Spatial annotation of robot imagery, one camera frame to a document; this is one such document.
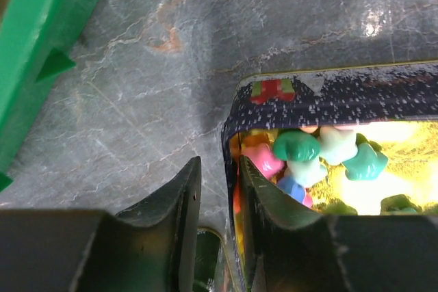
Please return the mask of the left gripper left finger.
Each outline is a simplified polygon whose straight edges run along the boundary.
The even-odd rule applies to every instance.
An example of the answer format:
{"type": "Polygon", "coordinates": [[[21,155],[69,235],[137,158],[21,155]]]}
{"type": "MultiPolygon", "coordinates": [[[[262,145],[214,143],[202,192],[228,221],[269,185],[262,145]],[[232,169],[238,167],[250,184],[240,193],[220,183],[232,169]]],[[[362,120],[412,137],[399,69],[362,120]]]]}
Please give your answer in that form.
{"type": "Polygon", "coordinates": [[[116,217],[133,227],[123,262],[129,291],[191,291],[201,200],[201,158],[116,217]]]}

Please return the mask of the tin of pastel star candies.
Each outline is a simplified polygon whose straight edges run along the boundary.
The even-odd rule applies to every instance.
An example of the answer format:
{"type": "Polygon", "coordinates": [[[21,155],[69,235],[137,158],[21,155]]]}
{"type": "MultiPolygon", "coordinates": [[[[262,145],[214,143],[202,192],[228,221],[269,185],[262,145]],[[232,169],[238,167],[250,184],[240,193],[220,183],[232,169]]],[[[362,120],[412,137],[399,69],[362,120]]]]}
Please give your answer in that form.
{"type": "Polygon", "coordinates": [[[236,285],[240,157],[322,217],[323,291],[437,290],[437,64],[253,75],[222,129],[236,285]]]}

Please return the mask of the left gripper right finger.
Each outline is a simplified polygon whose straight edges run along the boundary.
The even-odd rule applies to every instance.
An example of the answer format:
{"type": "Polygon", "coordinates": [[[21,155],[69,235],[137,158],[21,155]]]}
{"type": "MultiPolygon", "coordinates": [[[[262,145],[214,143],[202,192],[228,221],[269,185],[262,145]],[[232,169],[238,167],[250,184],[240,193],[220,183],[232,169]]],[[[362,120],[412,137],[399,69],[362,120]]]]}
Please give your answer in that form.
{"type": "Polygon", "coordinates": [[[322,217],[240,157],[244,273],[251,291],[323,291],[322,217]]]}

